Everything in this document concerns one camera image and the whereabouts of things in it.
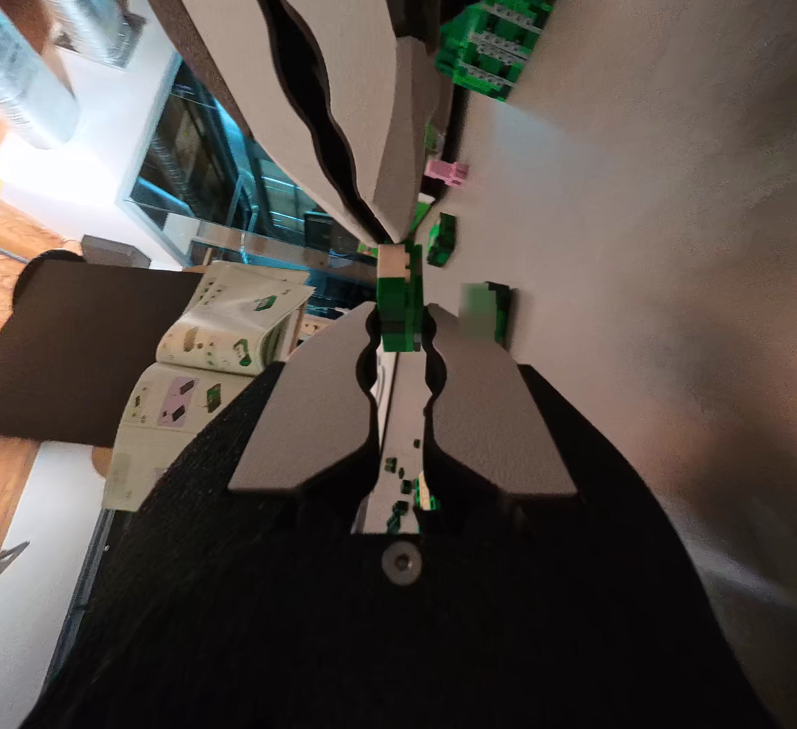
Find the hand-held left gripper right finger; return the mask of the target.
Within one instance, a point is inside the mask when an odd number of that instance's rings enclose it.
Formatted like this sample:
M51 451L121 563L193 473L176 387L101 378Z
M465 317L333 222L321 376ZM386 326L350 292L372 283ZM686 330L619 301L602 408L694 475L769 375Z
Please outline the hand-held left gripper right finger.
M513 357L427 308L424 475L442 508L565 500L578 488Z

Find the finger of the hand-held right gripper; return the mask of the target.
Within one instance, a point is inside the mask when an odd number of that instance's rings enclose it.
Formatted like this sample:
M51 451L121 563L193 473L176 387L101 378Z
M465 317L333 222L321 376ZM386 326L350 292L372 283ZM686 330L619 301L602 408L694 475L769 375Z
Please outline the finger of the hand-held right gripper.
M368 209L351 207L324 172L313 133L292 106L274 57L273 32L257 0L181 0L253 139L286 176L361 241L391 239Z
M425 127L441 80L411 0L287 0L313 34L331 114L354 160L359 196L389 242L410 233L421 191Z

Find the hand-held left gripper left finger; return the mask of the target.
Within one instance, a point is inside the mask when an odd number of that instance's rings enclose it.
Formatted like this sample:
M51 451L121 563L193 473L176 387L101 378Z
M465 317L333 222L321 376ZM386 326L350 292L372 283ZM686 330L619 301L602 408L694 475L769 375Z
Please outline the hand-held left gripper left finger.
M289 356L232 475L235 493L362 500L379 476L379 314L364 302Z

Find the small green brick assembly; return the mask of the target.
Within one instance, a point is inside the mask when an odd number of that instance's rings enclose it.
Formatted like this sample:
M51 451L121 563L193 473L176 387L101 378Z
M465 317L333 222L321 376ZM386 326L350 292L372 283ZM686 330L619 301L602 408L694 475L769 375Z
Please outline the small green brick assembly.
M408 239L378 247L377 308L385 352L422 348L423 247Z

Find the scattered small green bricks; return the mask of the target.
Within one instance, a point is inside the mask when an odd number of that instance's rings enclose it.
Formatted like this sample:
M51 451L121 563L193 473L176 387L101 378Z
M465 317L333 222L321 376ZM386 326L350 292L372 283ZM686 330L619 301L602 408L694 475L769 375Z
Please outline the scattered small green bricks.
M386 457L390 510L385 521L390 535L418 535L419 513L436 512L439 500L426 481L423 468L423 439L416 436L399 453Z

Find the building instruction booklet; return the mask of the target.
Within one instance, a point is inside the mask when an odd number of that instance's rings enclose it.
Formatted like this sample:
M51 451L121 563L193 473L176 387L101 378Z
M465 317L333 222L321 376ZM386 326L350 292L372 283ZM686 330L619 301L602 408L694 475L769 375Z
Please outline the building instruction booklet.
M165 332L117 429L102 507L135 512L185 447L296 347L314 287L291 268L215 261Z

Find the tall green blocky brick figure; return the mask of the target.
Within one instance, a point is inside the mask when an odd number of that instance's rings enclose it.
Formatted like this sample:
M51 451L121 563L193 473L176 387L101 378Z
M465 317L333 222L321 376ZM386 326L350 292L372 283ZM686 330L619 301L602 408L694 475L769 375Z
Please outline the tall green blocky brick figure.
M435 69L462 87L505 102L553 12L548 0L481 0L441 28Z

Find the pink brick pig figure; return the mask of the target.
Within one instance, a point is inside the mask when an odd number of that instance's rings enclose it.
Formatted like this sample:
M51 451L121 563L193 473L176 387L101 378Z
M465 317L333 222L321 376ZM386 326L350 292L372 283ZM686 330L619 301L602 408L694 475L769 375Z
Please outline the pink brick pig figure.
M465 163L449 163L439 158L430 158L425 164L424 176L442 181L445 186L463 186L469 174Z

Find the black flat panel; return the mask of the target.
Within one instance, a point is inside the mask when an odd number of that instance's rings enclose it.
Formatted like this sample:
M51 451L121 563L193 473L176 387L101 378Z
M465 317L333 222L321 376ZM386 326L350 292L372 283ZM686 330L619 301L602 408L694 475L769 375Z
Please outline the black flat panel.
M135 384L200 280L60 249L36 256L2 327L2 437L112 447Z

